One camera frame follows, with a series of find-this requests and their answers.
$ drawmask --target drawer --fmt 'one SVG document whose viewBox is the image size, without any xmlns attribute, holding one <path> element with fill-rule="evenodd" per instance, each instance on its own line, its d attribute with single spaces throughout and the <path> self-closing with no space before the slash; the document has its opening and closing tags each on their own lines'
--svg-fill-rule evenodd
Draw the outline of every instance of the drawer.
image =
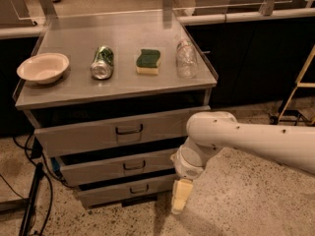
<svg viewBox="0 0 315 236">
<path fill-rule="evenodd" d="M 107 160 L 61 166 L 60 171 L 70 186 L 122 178 L 173 168 L 171 148 Z"/>
<path fill-rule="evenodd" d="M 189 117 L 200 106 L 35 130 L 50 157 L 186 136 Z"/>
<path fill-rule="evenodd" d="M 168 170 L 165 175 L 158 177 L 81 191 L 77 196 L 84 207 L 93 207 L 169 191 L 172 190 L 174 180 L 178 179 L 178 176 L 174 173 L 167 173 L 170 171 Z"/>
</svg>

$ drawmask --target white bowl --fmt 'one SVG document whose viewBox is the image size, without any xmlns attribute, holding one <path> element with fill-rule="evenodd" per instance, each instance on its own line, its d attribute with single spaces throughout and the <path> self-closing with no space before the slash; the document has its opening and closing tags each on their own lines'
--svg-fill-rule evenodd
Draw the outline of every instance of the white bowl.
<svg viewBox="0 0 315 236">
<path fill-rule="evenodd" d="M 24 61 L 17 70 L 21 79 L 38 84 L 56 82 L 69 66 L 69 59 L 60 53 L 43 53 Z"/>
</svg>

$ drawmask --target drawer handle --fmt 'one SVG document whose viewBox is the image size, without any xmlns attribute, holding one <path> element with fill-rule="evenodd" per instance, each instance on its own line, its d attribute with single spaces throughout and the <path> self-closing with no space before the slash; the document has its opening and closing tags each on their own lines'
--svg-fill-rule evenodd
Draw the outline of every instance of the drawer handle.
<svg viewBox="0 0 315 236">
<path fill-rule="evenodd" d="M 140 193 L 146 193 L 149 190 L 149 185 L 147 184 L 146 189 L 139 190 L 139 191 L 134 191 L 132 190 L 132 187 L 130 187 L 130 193 L 131 194 L 140 194 Z"/>
<path fill-rule="evenodd" d="M 124 163 L 124 170 L 143 169 L 144 167 L 146 167 L 146 161 L 145 160 L 143 160 L 142 165 L 135 166 L 135 167 L 126 167 L 126 163 Z"/>
<path fill-rule="evenodd" d="M 130 135 L 130 134 L 136 134 L 136 133 L 140 133 L 142 132 L 144 129 L 144 125 L 140 124 L 140 128 L 136 129 L 136 130 L 130 130 L 130 131 L 124 131 L 124 132 L 120 132 L 118 130 L 118 128 L 116 127 L 116 134 L 117 135 Z"/>
</svg>

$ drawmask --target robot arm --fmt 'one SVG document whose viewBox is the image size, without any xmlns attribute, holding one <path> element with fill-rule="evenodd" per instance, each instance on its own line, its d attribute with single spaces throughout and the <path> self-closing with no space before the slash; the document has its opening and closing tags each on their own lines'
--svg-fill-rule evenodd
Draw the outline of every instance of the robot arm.
<svg viewBox="0 0 315 236">
<path fill-rule="evenodd" d="M 222 148 L 237 148 L 315 174 L 315 129 L 241 124 L 227 112 L 201 112 L 187 122 L 188 138 L 172 157 L 179 181 L 173 187 L 172 212 L 180 213 L 193 180 Z"/>
</svg>

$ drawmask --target soda can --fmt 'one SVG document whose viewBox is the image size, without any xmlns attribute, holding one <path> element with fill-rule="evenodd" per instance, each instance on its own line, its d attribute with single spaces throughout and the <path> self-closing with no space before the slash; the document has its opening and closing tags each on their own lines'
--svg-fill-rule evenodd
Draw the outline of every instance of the soda can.
<svg viewBox="0 0 315 236">
<path fill-rule="evenodd" d="M 108 46 L 100 46 L 95 52 L 91 65 L 92 77 L 97 80 L 106 80 L 114 71 L 114 53 Z"/>
</svg>

